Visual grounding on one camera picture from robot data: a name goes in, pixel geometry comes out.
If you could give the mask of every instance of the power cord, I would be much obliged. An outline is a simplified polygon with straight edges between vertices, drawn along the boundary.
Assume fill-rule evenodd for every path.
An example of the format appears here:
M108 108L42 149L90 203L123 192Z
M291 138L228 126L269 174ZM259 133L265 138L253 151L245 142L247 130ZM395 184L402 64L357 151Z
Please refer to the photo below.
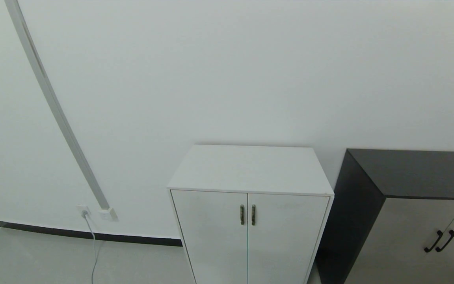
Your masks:
M92 268L92 274L90 275L90 283L94 284L94 269L96 269L96 264L97 264L96 236L94 235L94 232L90 228L89 221L87 220L87 215L88 214L89 214L89 212L87 212L87 210L83 210L82 211L82 217L85 219L85 222L87 222L87 226L89 227L90 233L92 234L92 238L94 240L93 243L92 243L94 245L94 267Z

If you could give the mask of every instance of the black baseboard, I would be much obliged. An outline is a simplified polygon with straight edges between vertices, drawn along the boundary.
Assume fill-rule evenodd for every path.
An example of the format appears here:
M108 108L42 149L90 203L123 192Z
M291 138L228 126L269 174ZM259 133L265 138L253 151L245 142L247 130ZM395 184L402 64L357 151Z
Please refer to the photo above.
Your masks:
M22 230L27 232L35 232L40 234L53 234L60 235L63 237L79 237L81 239L92 239L92 234L90 234L90 232L45 228L31 225L8 223L2 221L0 221L0 227L14 230ZM183 246L182 241L180 239L161 239L158 237L137 237L133 235L101 234L101 233L95 233L95 235L96 239L100 241L119 241L121 243L148 244L172 247Z

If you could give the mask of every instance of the cabinet handle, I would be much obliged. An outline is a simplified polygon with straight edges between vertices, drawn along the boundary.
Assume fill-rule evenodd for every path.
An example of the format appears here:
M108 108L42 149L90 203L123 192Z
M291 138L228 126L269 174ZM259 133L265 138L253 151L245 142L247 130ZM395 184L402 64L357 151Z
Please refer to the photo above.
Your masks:
M252 226L255 226L255 204L252 205Z
M453 230L449 230L449 234L451 235L451 237L449 237L448 241L445 243L445 245L442 248L436 247L435 248L436 252L438 252L438 253L442 252L446 248L447 244L449 244L449 242L454 238Z
M438 230L438 231L437 231L437 235L438 235L439 237L437 238L437 240L435 241L435 243L434 243L430 248L425 248L425 252L426 252L426 253L429 253L431 250L433 250L433 249L434 249L434 246L435 246L437 243L439 243L439 241L440 241L441 238L443 237L443 232L441 232L441 230Z
M241 225L244 225L245 224L245 206L241 205L240 209L241 209L241 213L240 213Z

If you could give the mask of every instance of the wall socket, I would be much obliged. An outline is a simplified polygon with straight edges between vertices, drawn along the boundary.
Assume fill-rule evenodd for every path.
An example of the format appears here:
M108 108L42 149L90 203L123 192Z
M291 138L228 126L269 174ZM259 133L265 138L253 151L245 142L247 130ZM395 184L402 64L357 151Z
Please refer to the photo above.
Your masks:
M101 219L106 221L118 221L119 219L112 207L99 210L99 214L101 215Z
M87 207L87 205L76 205L76 209L78 209L78 212L80 213L80 216L82 215L82 212L85 210L87 211L87 215L90 216L90 210Z

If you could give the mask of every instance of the gray floor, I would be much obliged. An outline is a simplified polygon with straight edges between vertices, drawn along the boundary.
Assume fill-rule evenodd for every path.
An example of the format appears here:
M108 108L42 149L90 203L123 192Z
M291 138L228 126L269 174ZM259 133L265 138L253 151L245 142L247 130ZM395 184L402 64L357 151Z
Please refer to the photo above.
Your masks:
M96 248L95 284L193 284L183 248L112 241ZM93 263L92 240L0 228L0 284L90 284ZM320 283L317 273L311 278Z

